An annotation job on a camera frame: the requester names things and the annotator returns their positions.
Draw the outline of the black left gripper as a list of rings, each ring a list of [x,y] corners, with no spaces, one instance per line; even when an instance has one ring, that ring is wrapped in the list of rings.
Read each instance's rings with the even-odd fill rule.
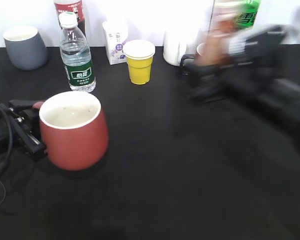
[[[39,141],[32,130],[20,118],[38,118],[39,110],[44,103],[43,100],[10,100],[8,104],[0,103],[10,117],[10,124],[13,136],[13,150],[22,146],[25,153],[34,161],[39,161],[46,155],[46,145]],[[4,117],[0,114],[0,154],[8,150],[9,130]]]

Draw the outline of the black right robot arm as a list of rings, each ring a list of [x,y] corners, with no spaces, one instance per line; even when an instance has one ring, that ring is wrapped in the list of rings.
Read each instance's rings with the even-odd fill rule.
[[[300,151],[300,85],[279,78],[275,67],[251,64],[186,66],[192,99],[208,102],[219,94],[230,97],[279,126]]]

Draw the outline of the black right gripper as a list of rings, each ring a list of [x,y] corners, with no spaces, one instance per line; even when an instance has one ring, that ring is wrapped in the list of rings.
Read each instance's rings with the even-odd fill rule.
[[[240,100],[277,105],[271,85],[278,76],[275,57],[258,57],[251,62],[228,65],[189,66],[193,86],[190,98],[196,102],[214,102],[231,96]]]

